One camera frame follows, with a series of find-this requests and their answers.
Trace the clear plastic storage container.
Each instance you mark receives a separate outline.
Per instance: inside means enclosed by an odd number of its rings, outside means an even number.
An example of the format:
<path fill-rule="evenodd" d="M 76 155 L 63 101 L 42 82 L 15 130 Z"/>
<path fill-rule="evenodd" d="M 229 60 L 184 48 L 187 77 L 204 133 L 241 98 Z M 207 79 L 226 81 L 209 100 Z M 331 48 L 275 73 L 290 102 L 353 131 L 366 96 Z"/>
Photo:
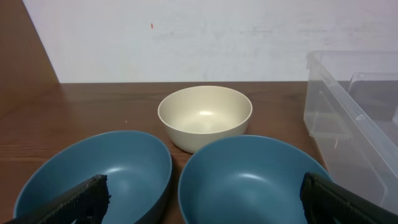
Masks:
<path fill-rule="evenodd" d="M 335 183 L 397 212 L 397 53 L 316 51 L 304 122 Z"/>

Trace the blue bowl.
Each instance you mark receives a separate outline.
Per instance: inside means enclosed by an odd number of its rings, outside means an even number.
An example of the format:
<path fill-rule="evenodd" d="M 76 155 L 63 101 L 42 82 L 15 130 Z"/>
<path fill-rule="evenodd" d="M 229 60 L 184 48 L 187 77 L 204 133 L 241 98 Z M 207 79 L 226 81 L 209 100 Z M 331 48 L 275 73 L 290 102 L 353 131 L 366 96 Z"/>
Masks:
<path fill-rule="evenodd" d="M 300 188 L 306 172 L 330 180 L 311 156 L 277 139 L 242 135 L 194 153 L 178 182 L 185 223 L 306 223 Z"/>
<path fill-rule="evenodd" d="M 166 145 L 140 131 L 75 143 L 22 188 L 11 223 L 157 223 L 172 177 Z"/>

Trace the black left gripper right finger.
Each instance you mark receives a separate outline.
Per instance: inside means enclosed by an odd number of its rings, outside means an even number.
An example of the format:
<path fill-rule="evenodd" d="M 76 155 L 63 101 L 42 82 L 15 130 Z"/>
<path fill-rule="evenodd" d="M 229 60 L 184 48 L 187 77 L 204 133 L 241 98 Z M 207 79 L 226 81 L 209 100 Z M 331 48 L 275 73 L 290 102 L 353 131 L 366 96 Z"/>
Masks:
<path fill-rule="evenodd" d="M 300 199 L 308 224 L 397 224 L 396 214 L 313 172 L 304 175 Z"/>

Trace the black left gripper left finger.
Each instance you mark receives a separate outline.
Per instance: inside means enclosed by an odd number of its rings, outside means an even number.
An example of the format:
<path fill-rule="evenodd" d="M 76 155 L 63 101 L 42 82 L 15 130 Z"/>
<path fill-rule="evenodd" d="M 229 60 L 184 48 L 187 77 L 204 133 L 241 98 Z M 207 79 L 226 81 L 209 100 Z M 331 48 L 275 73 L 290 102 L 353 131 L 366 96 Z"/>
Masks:
<path fill-rule="evenodd" d="M 107 176 L 97 174 L 6 224 L 101 224 L 110 198 Z"/>

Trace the cream beige bowl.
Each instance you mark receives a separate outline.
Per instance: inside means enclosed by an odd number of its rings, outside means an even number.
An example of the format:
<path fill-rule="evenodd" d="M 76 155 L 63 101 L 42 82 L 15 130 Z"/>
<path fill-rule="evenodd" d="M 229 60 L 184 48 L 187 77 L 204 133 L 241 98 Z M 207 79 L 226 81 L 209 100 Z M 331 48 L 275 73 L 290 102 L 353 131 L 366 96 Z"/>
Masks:
<path fill-rule="evenodd" d="M 253 106 L 223 86 L 193 86 L 165 97 L 157 113 L 172 143 L 194 154 L 207 144 L 245 133 Z"/>

